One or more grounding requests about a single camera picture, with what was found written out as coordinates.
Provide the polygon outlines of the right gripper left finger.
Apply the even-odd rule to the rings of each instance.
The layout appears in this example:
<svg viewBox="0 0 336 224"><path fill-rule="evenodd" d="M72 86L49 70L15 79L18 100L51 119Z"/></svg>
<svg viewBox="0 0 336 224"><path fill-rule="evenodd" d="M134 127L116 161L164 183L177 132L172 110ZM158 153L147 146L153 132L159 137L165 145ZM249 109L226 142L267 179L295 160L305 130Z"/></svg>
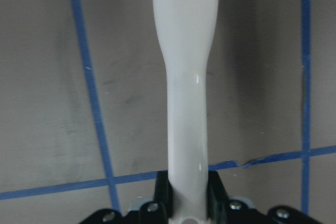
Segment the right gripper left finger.
<svg viewBox="0 0 336 224"><path fill-rule="evenodd" d="M168 172L160 171L156 174L153 199L140 207L139 223L167 224L172 213L173 189Z"/></svg>

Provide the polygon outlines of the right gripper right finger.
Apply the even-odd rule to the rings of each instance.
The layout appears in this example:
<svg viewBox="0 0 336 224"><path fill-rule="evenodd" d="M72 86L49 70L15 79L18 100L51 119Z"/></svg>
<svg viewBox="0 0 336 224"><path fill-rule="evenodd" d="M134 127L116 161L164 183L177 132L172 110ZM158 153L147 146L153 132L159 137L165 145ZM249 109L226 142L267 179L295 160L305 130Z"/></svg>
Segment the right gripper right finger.
<svg viewBox="0 0 336 224"><path fill-rule="evenodd" d="M218 172L208 172L207 198L212 223L259 223L257 211L243 201L229 198Z"/></svg>

